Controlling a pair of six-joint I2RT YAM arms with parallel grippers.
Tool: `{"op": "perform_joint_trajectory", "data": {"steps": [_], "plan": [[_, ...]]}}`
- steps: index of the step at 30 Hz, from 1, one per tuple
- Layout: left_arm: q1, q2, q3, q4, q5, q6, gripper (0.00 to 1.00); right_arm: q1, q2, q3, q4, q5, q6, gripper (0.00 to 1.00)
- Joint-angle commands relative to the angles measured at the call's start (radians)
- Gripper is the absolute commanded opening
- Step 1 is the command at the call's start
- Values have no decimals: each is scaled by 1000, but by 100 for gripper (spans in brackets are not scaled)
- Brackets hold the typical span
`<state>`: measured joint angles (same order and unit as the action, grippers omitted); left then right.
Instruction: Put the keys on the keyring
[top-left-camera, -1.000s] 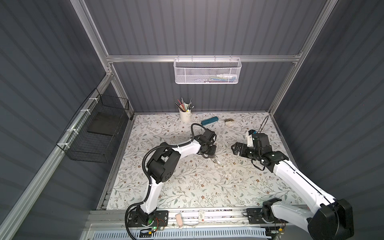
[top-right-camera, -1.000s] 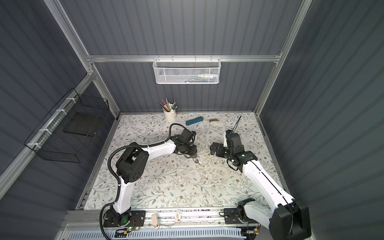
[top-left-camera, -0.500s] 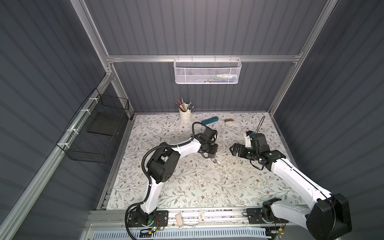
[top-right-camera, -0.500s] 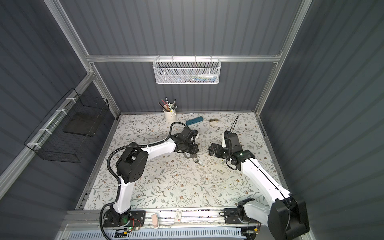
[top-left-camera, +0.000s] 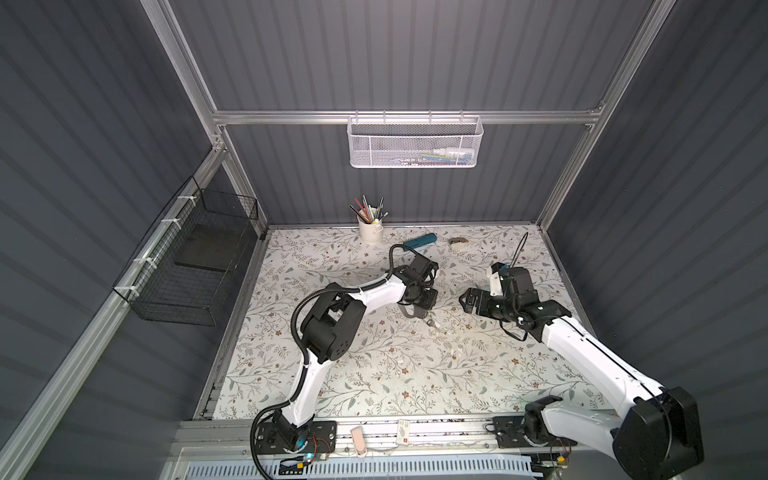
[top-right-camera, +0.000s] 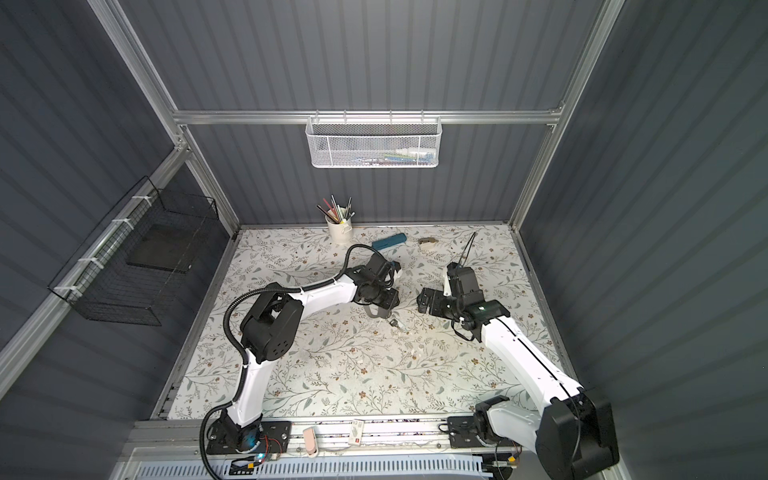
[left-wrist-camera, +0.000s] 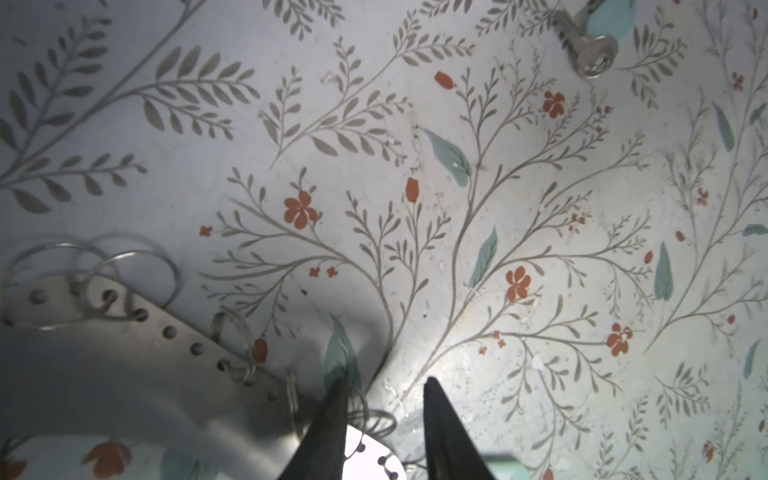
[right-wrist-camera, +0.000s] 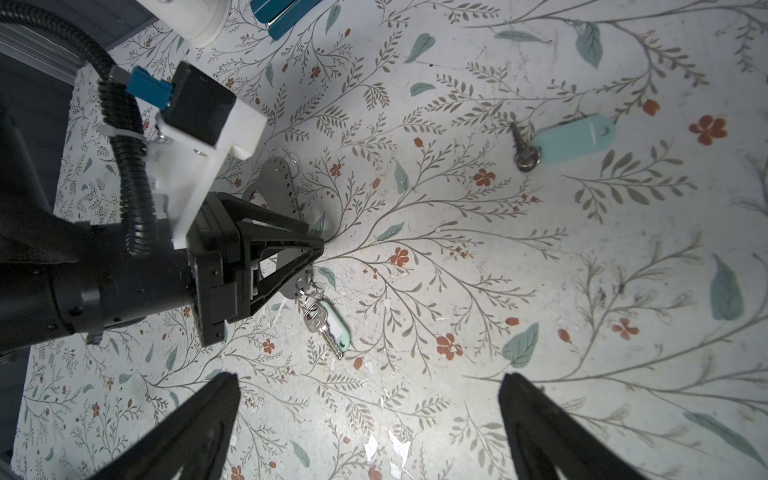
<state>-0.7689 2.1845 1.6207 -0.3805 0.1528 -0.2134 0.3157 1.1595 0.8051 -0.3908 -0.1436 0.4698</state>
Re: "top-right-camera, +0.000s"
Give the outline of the silver metal carabiner key holder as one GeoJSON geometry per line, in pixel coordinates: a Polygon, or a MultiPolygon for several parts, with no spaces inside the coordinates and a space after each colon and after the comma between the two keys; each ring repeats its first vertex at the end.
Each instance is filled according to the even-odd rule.
{"type": "Polygon", "coordinates": [[[391,308],[384,308],[375,304],[365,305],[364,310],[373,319],[389,319],[392,315],[391,308]]]}

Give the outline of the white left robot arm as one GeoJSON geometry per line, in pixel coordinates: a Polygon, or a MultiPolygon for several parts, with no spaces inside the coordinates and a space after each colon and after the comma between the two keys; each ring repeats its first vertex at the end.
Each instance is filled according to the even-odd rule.
{"type": "Polygon", "coordinates": [[[262,454],[277,440],[265,431],[264,398],[279,359],[295,342],[301,322],[338,305],[375,306],[382,313],[399,305],[395,281],[402,267],[376,249],[352,245],[333,277],[302,287],[273,282],[237,297],[223,319],[226,339],[241,357],[231,400],[209,410],[199,433],[203,455],[262,454]]]}

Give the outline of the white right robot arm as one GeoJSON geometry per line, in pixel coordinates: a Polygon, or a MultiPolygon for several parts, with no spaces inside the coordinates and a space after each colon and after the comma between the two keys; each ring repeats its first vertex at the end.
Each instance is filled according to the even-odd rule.
{"type": "Polygon", "coordinates": [[[586,479],[619,462],[610,402],[557,367],[499,301],[485,299],[472,268],[449,263],[443,288],[423,288],[417,308],[493,352],[535,405],[527,412],[505,395],[477,403],[472,415],[448,418],[452,447],[516,444],[534,451],[552,479],[586,479]]]}

